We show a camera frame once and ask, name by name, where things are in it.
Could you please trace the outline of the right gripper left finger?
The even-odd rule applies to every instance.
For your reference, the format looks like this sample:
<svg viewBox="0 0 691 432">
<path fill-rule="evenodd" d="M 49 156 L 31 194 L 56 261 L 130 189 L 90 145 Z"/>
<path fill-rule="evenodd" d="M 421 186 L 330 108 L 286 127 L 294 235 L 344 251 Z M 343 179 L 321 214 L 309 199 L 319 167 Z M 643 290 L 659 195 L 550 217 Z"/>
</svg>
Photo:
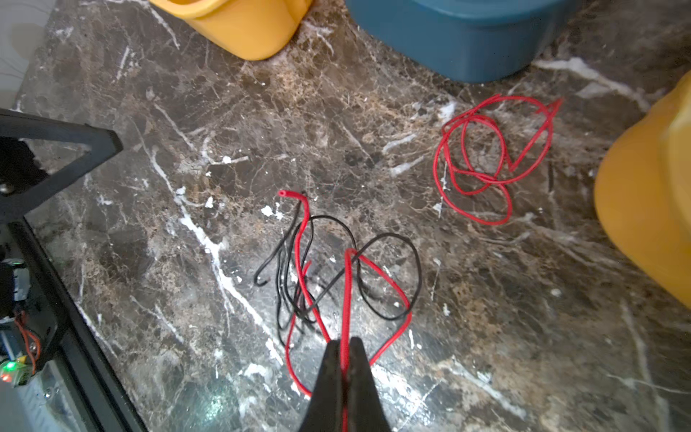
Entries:
<svg viewBox="0 0 691 432">
<path fill-rule="evenodd" d="M 300 432 L 336 432 L 343 428 L 344 389 L 339 348 L 339 341 L 327 344 Z"/>
</svg>

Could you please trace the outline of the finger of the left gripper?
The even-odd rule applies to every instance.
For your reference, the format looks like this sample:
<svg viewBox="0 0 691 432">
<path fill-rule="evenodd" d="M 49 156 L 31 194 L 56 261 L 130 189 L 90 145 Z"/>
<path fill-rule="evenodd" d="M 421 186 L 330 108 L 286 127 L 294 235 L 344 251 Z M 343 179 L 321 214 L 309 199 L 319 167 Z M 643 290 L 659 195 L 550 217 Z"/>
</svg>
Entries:
<svg viewBox="0 0 691 432">
<path fill-rule="evenodd" d="M 115 131 L 1 111 L 1 221 L 19 220 L 123 150 Z"/>
</svg>

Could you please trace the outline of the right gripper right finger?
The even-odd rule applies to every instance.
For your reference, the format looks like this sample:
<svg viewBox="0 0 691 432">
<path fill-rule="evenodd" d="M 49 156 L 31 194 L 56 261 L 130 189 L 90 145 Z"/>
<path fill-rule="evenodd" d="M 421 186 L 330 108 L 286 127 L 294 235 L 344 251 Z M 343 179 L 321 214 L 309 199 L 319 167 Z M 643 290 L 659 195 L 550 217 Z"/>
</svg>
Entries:
<svg viewBox="0 0 691 432">
<path fill-rule="evenodd" d="M 348 349 L 344 375 L 344 430 L 390 432 L 361 338 L 351 338 Z"/>
</svg>

